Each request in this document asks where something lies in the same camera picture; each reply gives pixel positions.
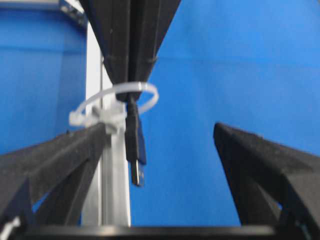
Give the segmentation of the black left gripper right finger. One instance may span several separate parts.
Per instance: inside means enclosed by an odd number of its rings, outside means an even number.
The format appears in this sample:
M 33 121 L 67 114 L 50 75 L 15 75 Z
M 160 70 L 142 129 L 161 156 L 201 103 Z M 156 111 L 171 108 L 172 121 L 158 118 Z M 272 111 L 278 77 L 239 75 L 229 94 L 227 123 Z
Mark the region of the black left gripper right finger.
M 320 225 L 320 158 L 216 123 L 213 139 L 243 225 Z

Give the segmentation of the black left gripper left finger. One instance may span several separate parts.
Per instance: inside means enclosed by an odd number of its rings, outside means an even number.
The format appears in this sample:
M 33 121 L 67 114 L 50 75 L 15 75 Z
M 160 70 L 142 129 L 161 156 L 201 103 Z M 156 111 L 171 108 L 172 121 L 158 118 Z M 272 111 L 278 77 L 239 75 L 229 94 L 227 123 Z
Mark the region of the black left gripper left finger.
M 109 142 L 98 123 L 0 157 L 0 223 L 76 225 Z

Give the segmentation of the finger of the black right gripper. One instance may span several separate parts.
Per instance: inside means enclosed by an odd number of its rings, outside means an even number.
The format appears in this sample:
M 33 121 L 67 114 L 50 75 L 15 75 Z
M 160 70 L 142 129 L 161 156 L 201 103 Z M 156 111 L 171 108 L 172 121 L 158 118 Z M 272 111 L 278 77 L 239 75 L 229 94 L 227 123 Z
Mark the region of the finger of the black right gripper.
M 131 2 L 81 0 L 80 4 L 97 39 L 111 83 L 128 82 Z
M 130 3 L 129 81 L 147 82 L 157 53 L 180 5 L 179 0 Z

